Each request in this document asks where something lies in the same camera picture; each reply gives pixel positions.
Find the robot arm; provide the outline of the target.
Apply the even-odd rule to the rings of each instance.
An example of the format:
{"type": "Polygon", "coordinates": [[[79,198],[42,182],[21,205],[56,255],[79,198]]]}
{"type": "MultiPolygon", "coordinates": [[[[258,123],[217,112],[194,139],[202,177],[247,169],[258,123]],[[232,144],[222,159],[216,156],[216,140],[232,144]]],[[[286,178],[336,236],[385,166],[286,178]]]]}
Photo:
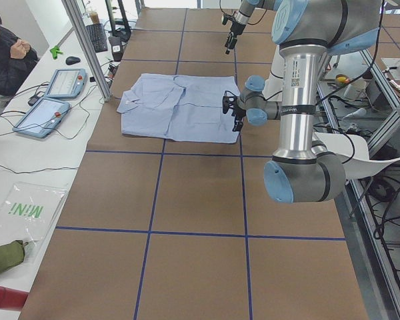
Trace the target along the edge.
{"type": "Polygon", "coordinates": [[[263,94],[265,80],[253,75],[239,96],[225,95],[223,112],[262,125],[280,122],[279,146],[264,167],[265,188],[280,203],[321,202],[342,192],[346,180],[341,160],[313,135],[320,59],[370,48],[379,38],[382,1],[243,1],[223,22],[231,28],[225,48],[232,50],[257,8],[276,15],[272,40],[283,58],[281,102],[263,94]]]}
{"type": "Polygon", "coordinates": [[[230,51],[234,50],[237,37],[243,33],[245,27],[249,24],[249,20],[256,8],[276,11],[280,4],[281,1],[278,0],[244,0],[241,2],[239,9],[232,14],[224,12],[219,7],[222,12],[222,25],[226,25],[229,21],[231,22],[230,31],[225,42],[225,53],[228,55],[230,51]]]}

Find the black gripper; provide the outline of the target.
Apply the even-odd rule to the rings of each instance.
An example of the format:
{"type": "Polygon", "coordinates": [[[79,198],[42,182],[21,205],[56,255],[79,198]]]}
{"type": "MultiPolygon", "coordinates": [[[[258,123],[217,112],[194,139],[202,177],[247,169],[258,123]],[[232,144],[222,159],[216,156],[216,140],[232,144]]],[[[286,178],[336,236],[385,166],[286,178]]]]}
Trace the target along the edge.
{"type": "Polygon", "coordinates": [[[227,40],[225,42],[225,54],[228,55],[235,48],[237,43],[237,38],[233,37],[233,35],[241,35],[245,28],[245,16],[240,15],[239,12],[235,12],[233,14],[224,13],[222,16],[222,24],[226,25],[227,22],[231,22],[230,33],[232,35],[227,36],[227,40]]]}
{"type": "Polygon", "coordinates": [[[235,95],[224,95],[222,99],[223,113],[227,114],[232,110],[232,116],[235,118],[233,132],[240,132],[243,128],[243,118],[245,117],[245,110],[240,108],[238,104],[238,97],[235,95]]]}

